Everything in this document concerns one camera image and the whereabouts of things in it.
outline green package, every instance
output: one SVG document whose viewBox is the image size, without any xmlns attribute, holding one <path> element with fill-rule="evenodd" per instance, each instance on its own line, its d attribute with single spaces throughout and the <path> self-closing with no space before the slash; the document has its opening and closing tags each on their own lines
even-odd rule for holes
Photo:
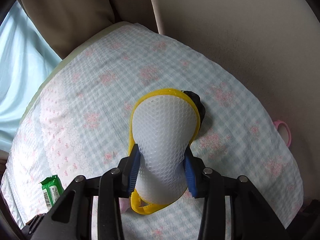
<svg viewBox="0 0 320 240">
<path fill-rule="evenodd" d="M 58 200 L 64 189 L 58 175 L 53 175 L 40 182 L 48 211 Z"/>
</svg>

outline checkered bedsheet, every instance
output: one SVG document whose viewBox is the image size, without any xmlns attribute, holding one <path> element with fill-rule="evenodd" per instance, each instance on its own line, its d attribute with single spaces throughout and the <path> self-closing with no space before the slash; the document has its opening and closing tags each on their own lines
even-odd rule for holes
<svg viewBox="0 0 320 240">
<path fill-rule="evenodd" d="M 47 212 L 44 178 L 58 174 L 66 188 L 79 174 L 92 178 L 117 166 L 127 155 L 133 105 L 167 87 L 191 90 L 205 105 L 193 154 L 224 176 L 248 176 L 287 227 L 302 205 L 302 180 L 261 103 L 218 64 L 141 25 L 123 26 L 80 53 L 47 83 L 21 123 L 1 184 L 18 225 Z M 122 215 L 124 235 L 196 239 L 202 206 L 187 191 L 148 216 L 129 210 Z M 96 239 L 97 201 L 92 213 Z M 229 214 L 226 225 L 229 239 Z"/>
</svg>

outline light blue fabric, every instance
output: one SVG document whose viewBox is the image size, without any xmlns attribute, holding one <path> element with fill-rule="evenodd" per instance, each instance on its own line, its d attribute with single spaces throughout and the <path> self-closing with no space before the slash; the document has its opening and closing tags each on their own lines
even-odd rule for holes
<svg viewBox="0 0 320 240">
<path fill-rule="evenodd" d="M 28 103 L 61 61 L 18 2 L 0 26 L 0 149 L 9 152 Z"/>
</svg>

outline pink ring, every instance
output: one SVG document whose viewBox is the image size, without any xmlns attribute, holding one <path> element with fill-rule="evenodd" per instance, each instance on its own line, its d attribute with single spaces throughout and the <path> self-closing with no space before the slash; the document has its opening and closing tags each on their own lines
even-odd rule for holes
<svg viewBox="0 0 320 240">
<path fill-rule="evenodd" d="M 289 139 L 288 139 L 287 147 L 289 147 L 291 144 L 291 132 L 290 132 L 289 126 L 284 121 L 281 121 L 281 120 L 274 121 L 273 124 L 277 130 L 278 130 L 279 125 L 281 125 L 281 124 L 284 125 L 284 127 L 286 128 L 286 130 L 288 132 Z"/>
</svg>

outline white mesh fabric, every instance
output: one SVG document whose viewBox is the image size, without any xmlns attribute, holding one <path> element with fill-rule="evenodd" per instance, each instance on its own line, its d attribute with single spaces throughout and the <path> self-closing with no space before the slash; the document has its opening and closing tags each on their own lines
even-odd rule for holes
<svg viewBox="0 0 320 240">
<path fill-rule="evenodd" d="M 169 204 L 183 194 L 183 154 L 196 124 L 192 106 L 175 96 L 153 96 L 136 108 L 132 133 L 141 152 L 136 189 L 143 200 Z"/>
</svg>

